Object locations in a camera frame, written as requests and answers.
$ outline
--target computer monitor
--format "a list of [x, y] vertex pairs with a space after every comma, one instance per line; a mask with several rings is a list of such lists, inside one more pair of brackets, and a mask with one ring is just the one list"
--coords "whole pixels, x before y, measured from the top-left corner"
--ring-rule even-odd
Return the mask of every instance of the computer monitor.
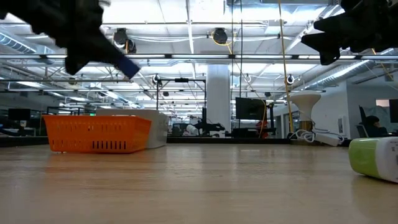
[[30, 120], [30, 109], [9, 108], [8, 119], [12, 121], [28, 121]]
[[236, 119], [262, 120], [264, 110], [266, 110], [264, 102], [259, 99], [235, 98], [236, 100]]
[[398, 123], [398, 99], [389, 100], [390, 103], [390, 122]]

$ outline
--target orange basket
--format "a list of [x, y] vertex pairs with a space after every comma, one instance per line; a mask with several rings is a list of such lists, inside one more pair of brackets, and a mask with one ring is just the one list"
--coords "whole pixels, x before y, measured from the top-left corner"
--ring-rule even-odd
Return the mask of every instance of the orange basket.
[[145, 149], [151, 121], [137, 116], [45, 115], [51, 151], [132, 153]]

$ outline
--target white box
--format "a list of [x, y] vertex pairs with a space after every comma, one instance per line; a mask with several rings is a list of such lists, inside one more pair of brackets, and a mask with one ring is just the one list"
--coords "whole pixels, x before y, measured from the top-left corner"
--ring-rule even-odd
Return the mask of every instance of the white box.
[[147, 141], [147, 149], [166, 145], [169, 117], [156, 110], [97, 109], [98, 116], [135, 115], [152, 121]]

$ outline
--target table surface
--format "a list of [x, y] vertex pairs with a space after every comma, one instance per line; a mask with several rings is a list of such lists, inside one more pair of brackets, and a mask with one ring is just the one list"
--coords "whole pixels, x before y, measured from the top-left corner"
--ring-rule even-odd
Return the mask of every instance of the table surface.
[[0, 149], [8, 223], [398, 222], [398, 185], [355, 174], [347, 148], [168, 145], [130, 155]]

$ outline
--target green and white cylinder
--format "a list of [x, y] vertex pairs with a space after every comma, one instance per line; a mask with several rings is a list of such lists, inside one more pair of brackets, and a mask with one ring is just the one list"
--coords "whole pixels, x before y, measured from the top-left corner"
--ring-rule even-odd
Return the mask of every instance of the green and white cylinder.
[[398, 183], [398, 138], [355, 139], [349, 163], [357, 173]]

